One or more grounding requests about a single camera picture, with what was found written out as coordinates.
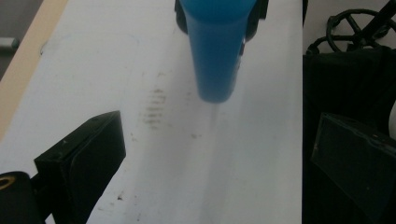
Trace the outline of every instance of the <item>wooden edge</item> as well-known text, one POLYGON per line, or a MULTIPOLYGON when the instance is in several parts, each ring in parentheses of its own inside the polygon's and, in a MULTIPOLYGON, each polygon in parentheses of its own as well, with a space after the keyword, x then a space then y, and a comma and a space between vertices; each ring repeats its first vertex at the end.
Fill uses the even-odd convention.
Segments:
POLYGON ((0 141, 40 60, 40 50, 60 19, 67 0, 44 0, 0 82, 0 141))

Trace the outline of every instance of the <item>black holder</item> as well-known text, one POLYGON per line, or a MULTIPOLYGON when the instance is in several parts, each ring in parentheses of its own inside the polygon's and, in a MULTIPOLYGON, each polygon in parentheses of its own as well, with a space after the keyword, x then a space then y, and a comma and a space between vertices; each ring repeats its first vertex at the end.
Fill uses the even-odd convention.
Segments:
MULTIPOLYGON (((253 9, 251 9, 250 14, 247 19, 247 32, 245 40, 248 42, 257 32, 257 26, 259 25, 260 19, 265 19, 267 16, 269 0, 257 0, 253 9)), ((183 7, 181 6, 179 0, 175 0, 175 12, 177 25, 181 31, 185 34, 187 31, 186 16, 184 15, 183 7)))
POLYGON ((374 223, 396 223, 395 140, 354 119, 325 113, 312 162, 374 223))
POLYGON ((86 223, 124 158, 120 112, 89 119, 35 159, 32 179, 0 175, 0 223, 86 223))
POLYGON ((346 51, 355 49, 363 49, 364 47, 380 47, 376 42, 377 39, 384 37, 389 29, 396 32, 396 22, 391 18, 396 14, 396 0, 390 0, 379 12, 369 9, 350 9, 336 16, 331 16, 327 21, 326 36, 317 39, 308 47, 307 55, 319 54, 318 46, 327 41, 334 52, 341 50, 335 45, 334 41, 347 41, 346 51), (367 14, 374 18, 363 29, 355 22, 352 15, 367 14), (340 24, 342 20, 346 20, 354 31, 354 35, 333 35, 332 30, 340 24))

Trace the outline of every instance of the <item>white surface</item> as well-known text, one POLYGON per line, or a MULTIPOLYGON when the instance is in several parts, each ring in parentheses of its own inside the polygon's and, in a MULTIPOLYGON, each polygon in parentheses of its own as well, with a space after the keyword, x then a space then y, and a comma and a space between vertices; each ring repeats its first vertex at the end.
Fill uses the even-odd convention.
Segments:
POLYGON ((33 158, 118 109, 127 157, 89 223, 301 223, 301 1, 270 1, 221 105, 197 96, 173 7, 69 0, 0 144, 0 173, 34 175, 33 158))

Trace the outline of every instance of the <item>black bracket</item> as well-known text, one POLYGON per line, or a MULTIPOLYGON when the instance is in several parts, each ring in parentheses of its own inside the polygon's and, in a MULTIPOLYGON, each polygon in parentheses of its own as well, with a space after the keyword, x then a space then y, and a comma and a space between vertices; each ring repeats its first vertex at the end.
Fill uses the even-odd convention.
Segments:
POLYGON ((120 112, 89 119, 35 159, 32 179, 0 175, 0 223, 86 223, 124 158, 120 112))
MULTIPOLYGON (((260 19, 265 19, 267 16, 269 0, 257 0, 253 9, 251 9, 250 14, 247 19, 247 32, 245 39, 249 41, 257 32, 257 26, 259 25, 260 19)), ((185 34, 187 33, 187 23, 186 16, 184 15, 183 7, 181 6, 179 0, 175 1, 175 12, 177 25, 181 31, 185 34)))

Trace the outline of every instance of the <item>blue plastic tube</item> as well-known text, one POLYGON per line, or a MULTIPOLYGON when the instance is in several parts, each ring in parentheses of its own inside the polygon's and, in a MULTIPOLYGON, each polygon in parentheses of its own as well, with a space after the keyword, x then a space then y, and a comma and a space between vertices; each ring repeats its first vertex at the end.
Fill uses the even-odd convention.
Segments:
POLYGON ((200 97, 211 103, 233 92, 239 52, 256 0, 180 0, 186 15, 200 97))

